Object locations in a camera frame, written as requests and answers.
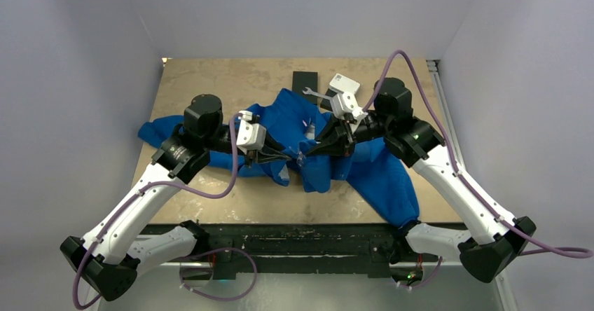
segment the wall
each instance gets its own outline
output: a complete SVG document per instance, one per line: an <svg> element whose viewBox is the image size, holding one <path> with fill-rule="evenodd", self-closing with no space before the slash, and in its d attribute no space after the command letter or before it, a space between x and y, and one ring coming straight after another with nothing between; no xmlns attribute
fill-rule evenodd
<svg viewBox="0 0 594 311"><path fill-rule="evenodd" d="M72 310L58 247L129 188L162 63L129 0L0 6L0 308Z"/></svg>
<svg viewBox="0 0 594 311"><path fill-rule="evenodd" d="M470 172L536 236L594 247L594 0L476 0L440 64ZM594 261L510 266L521 310L592 310Z"/></svg>
<svg viewBox="0 0 594 311"><path fill-rule="evenodd" d="M162 56L440 58L473 0L133 0Z"/></svg>

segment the table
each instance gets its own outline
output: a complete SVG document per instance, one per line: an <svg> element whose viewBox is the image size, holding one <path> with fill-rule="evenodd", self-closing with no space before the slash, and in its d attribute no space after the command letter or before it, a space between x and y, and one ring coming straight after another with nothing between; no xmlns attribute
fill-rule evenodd
<svg viewBox="0 0 594 311"><path fill-rule="evenodd" d="M173 59L167 61L151 120L182 114L194 96L210 93L221 98L225 121L238 110L259 103L269 105L282 88L291 88L293 71L317 71L319 91L326 92L336 73L361 83L357 101L364 105L379 78L385 58L245 58ZM423 90L439 113L427 63L413 59ZM435 124L425 109L406 62L395 59L388 76L400 78L413 92L418 118ZM150 163L155 149L142 146L134 184ZM414 171L409 170L424 222L460 222L448 203ZM267 177L239 178L225 198L210 200L181 191L167 202L151 223L375 223L385 222L346 182L333 181L328 193L305 193L298 173L283 187ZM206 167L190 182L194 188L220 193L228 184L228 170Z"/></svg>

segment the wooden table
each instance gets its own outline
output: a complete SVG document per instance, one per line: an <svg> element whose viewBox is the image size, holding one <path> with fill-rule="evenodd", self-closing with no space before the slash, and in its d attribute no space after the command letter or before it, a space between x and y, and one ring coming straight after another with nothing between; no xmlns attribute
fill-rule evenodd
<svg viewBox="0 0 594 311"><path fill-rule="evenodd" d="M182 114L194 96L214 94L223 102L225 121L233 113L259 103L269 105L281 88L291 88L293 71L319 72L319 91L326 92L334 74L361 83L360 105L367 102L385 64L385 58L289 59L174 59L167 62L151 120ZM439 108L424 59L414 59L422 87L431 105ZM415 115L434 124L403 59L396 59L388 76L400 78L413 92ZM134 175L138 181L155 149L144 144ZM420 176L409 170L425 222L460 221L447 202ZM228 170L206 167L190 182L194 188L220 193ZM209 200L181 191L155 215L152 223L199 219L203 223L369 223L382 218L346 182L332 181L328 193L305 193L299 174L290 171L291 184L283 187L267 177L239 178L229 195Z"/></svg>

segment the blue fabric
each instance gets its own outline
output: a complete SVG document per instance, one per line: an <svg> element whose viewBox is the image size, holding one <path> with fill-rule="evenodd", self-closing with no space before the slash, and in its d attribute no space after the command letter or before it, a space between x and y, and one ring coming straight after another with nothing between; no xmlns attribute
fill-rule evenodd
<svg viewBox="0 0 594 311"><path fill-rule="evenodd" d="M289 180L284 177L283 169L290 167L301 174L305 192L320 193L330 189L331 179L346 180L392 225L402 226L418 219L419 204L410 177L400 160L385 148L381 138L357 144L354 153L347 158L327 155L304 158L303 154L316 144L305 137L310 123L315 124L315 134L319 134L330 113L320 113L317 106L287 89L281 90L270 106L254 104L247 110L260 116L260 123L286 147L283 152L293 160L253 164L248 168L244 167L244 158L240 157L240 177L266 175L277 184L288 186ZM168 116L145 123L138 137L159 147L182 120L183 116ZM211 151L210 156L210 166L231 169L231 155Z"/></svg>

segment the black rectangular object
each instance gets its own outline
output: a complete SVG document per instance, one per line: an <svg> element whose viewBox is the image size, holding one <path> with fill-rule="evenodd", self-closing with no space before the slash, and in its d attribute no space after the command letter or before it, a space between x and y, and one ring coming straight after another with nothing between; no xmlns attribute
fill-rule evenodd
<svg viewBox="0 0 594 311"><path fill-rule="evenodd" d="M294 92L304 97L307 101L317 105L317 97L314 95L303 94L303 91L309 88L317 92L317 72L316 71L294 71L293 87Z"/></svg>
<svg viewBox="0 0 594 311"><path fill-rule="evenodd" d="M329 97L334 97L334 95L336 95L337 92L335 92L334 90L328 88L328 90L326 91L326 96ZM329 99L322 99L322 101L319 103L319 107L322 109L326 109L328 111L332 111L332 105L330 105L330 100Z"/></svg>

